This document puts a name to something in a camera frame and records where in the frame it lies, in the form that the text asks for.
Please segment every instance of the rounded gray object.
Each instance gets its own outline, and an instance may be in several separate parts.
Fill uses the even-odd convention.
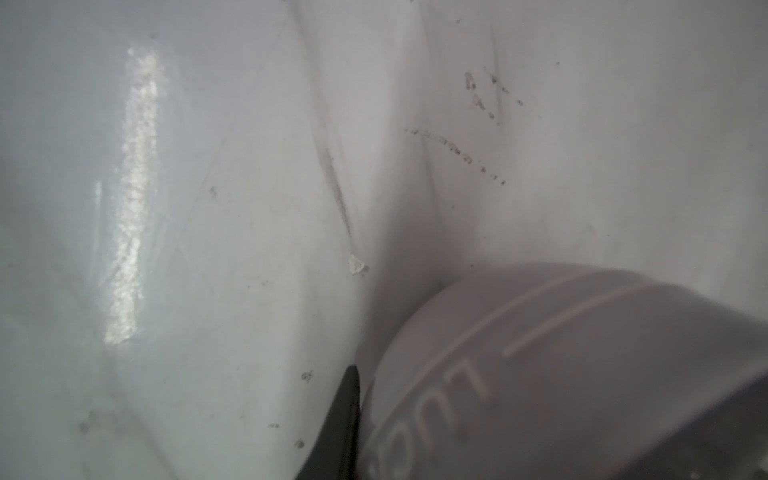
[[[768,374],[768,325],[619,270],[463,280],[398,332],[364,398],[362,479],[611,478]]]

